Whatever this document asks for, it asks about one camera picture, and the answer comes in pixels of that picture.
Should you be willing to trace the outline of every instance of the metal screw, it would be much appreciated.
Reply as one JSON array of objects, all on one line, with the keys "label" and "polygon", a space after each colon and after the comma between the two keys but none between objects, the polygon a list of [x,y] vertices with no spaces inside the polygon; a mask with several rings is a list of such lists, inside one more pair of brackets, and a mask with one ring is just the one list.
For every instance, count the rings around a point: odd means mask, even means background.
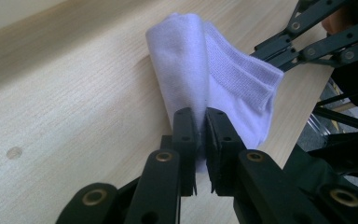
[{"label": "metal screw", "polygon": [[172,160],[172,154],[169,152],[160,152],[156,156],[156,160],[158,161],[170,161]]},{"label": "metal screw", "polygon": [[312,55],[314,55],[316,53],[316,50],[315,49],[308,49],[307,53],[308,53],[308,55],[312,56]]},{"label": "metal screw", "polygon": [[348,59],[348,60],[354,58],[354,53],[353,53],[353,51],[348,51],[348,52],[346,52],[346,53],[345,53],[345,58]]},{"label": "metal screw", "polygon": [[298,21],[292,23],[292,28],[298,30],[301,27],[301,24]]}]

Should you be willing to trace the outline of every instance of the sock cuff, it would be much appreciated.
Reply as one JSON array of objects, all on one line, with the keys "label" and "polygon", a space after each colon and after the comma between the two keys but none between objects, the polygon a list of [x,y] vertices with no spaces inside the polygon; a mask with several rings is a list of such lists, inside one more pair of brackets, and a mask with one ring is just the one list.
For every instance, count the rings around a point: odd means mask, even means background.
[{"label": "sock cuff", "polygon": [[216,54],[220,52],[220,48],[210,37],[207,37],[207,50],[209,66],[216,68],[211,69],[210,79],[213,78],[224,90],[246,102],[257,114],[262,114],[274,90],[240,69],[228,60],[224,53]]},{"label": "sock cuff", "polygon": [[204,31],[219,46],[222,52],[226,54],[229,60],[240,67],[241,70],[246,71],[249,75],[268,86],[269,89],[276,90],[278,88],[283,78],[283,71],[236,49],[220,34],[211,22],[207,21],[204,23]]}]

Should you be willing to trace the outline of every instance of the wood grain surface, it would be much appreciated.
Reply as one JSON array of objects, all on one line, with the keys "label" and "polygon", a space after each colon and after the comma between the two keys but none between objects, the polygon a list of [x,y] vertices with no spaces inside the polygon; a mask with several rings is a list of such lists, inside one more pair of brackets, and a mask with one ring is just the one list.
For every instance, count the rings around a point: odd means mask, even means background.
[{"label": "wood grain surface", "polygon": [[23,20],[65,0],[0,0],[0,29]]},{"label": "wood grain surface", "polygon": [[[0,224],[54,223],[81,188],[120,188],[139,176],[171,129],[145,31],[173,12],[212,21],[238,49],[279,32],[296,0],[75,0],[0,30]],[[323,38],[312,29],[296,44]],[[269,138],[283,166],[331,69],[300,65],[285,75]],[[182,200],[182,223],[238,223],[232,199]]]}]

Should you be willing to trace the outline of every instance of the wooden table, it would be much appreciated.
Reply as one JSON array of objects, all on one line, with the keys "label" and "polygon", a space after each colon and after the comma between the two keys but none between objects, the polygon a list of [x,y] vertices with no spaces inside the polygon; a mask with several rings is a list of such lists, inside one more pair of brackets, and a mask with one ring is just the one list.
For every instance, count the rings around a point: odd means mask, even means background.
[{"label": "wooden table", "polygon": [[[81,188],[139,176],[170,126],[145,31],[173,12],[212,21],[247,53],[279,32],[296,0],[66,1],[0,30],[0,223],[54,223]],[[296,44],[323,38],[317,27]],[[285,75],[261,150],[283,166],[331,69]],[[182,200],[182,223],[237,223],[232,199]]]}]

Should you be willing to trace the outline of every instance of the white sock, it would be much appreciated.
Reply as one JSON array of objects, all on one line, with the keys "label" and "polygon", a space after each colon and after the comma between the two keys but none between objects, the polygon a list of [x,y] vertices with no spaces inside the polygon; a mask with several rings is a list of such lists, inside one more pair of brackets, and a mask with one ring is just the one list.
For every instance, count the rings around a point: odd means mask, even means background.
[{"label": "white sock", "polygon": [[228,115],[243,143],[257,149],[269,133],[273,101],[283,72],[243,54],[205,22],[209,63],[208,106]]},{"label": "white sock", "polygon": [[266,140],[281,70],[241,53],[195,14],[172,14],[146,39],[171,124],[175,111],[192,107],[201,131],[209,106],[226,112],[247,148]]}]

